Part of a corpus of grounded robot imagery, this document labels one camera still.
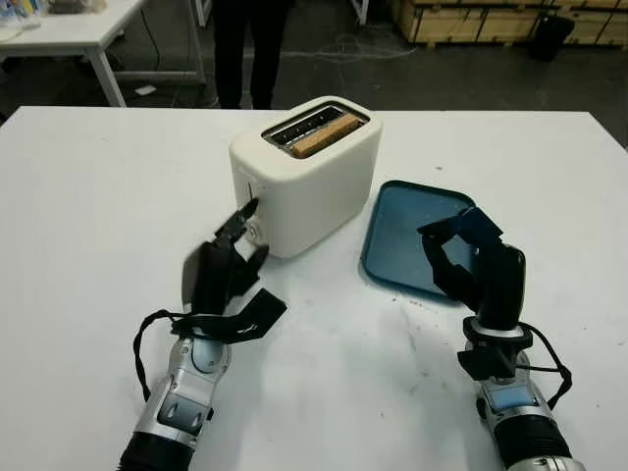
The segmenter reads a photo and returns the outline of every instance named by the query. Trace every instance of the black pants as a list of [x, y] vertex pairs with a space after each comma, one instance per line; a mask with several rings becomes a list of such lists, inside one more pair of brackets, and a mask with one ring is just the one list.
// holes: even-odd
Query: black pants
[[277, 79], [288, 0], [215, 0], [216, 89], [221, 108], [239, 108], [246, 24], [251, 23], [255, 58], [251, 75], [253, 108], [269, 109]]

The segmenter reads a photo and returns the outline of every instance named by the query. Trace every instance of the concrete floor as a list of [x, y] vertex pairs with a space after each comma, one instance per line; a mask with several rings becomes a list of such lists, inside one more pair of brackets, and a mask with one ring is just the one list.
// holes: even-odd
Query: concrete floor
[[[161, 50], [160, 68], [186, 65], [188, 31], [178, 1], [151, 0], [146, 16]], [[200, 31], [208, 74], [213, 70], [211, 25]], [[150, 69], [155, 52], [137, 16], [111, 52], [127, 69]], [[244, 73], [251, 66], [247, 42]], [[130, 106], [215, 107], [213, 78], [206, 87], [159, 86]], [[616, 49], [565, 48], [550, 63], [524, 48], [444, 45], [414, 48], [379, 15], [355, 24], [348, 1], [296, 0], [285, 35], [274, 107], [284, 109], [322, 94], [338, 94], [386, 110], [578, 110], [591, 112], [622, 146], [628, 145], [628, 54]], [[0, 75], [0, 113], [22, 104], [105, 105], [94, 77], [73, 59], [27, 59]], [[250, 106], [246, 95], [243, 107]]]

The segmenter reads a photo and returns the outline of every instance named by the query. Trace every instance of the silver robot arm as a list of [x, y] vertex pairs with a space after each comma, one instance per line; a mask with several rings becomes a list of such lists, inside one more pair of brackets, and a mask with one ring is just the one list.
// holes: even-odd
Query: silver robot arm
[[[467, 317], [467, 337], [458, 352], [460, 366], [480, 384], [476, 405], [487, 421], [503, 466], [508, 471], [584, 471], [572, 459], [551, 410], [571, 388], [571, 372], [538, 329], [519, 322], [525, 287], [525, 256], [504, 244], [502, 231], [477, 207], [419, 228], [434, 283], [476, 315]], [[477, 248], [475, 274], [453, 265], [443, 245], [454, 236]], [[524, 350], [533, 334], [544, 343], [555, 368], [533, 367]], [[559, 373], [562, 385], [546, 401], [530, 379], [530, 370]]]
[[[135, 368], [146, 405], [119, 471], [186, 471], [203, 425], [212, 417], [214, 390], [231, 361], [231, 343], [261, 339], [286, 311], [286, 305], [260, 289], [234, 316], [224, 316], [235, 296], [259, 280], [268, 246], [245, 259], [234, 244], [245, 233], [257, 200], [251, 200], [204, 242], [183, 264], [183, 305], [187, 314], [165, 310], [147, 316], [133, 341]], [[185, 275], [186, 267], [195, 276]], [[170, 353], [167, 375], [151, 391], [139, 357], [144, 330], [157, 319], [170, 319], [179, 337]]]
[[211, 419], [212, 396], [229, 368], [231, 348], [219, 341], [179, 339], [170, 352], [168, 375], [148, 399], [134, 432], [194, 449]]

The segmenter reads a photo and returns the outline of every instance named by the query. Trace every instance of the blue tray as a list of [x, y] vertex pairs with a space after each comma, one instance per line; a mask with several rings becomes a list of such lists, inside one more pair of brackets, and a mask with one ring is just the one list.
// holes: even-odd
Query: blue tray
[[[413, 293], [445, 296], [434, 285], [417, 228], [475, 206], [456, 191], [390, 181], [380, 188], [362, 248], [362, 267], [375, 282]], [[473, 249], [459, 237], [444, 246], [449, 260], [473, 272]]]

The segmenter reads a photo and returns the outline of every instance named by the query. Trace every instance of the toaster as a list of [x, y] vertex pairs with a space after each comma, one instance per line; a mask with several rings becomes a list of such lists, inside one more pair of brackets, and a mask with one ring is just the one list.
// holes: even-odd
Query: toaster
[[287, 258], [357, 214], [370, 193], [381, 135], [373, 113], [323, 96], [234, 139], [237, 205], [259, 200], [249, 239]]

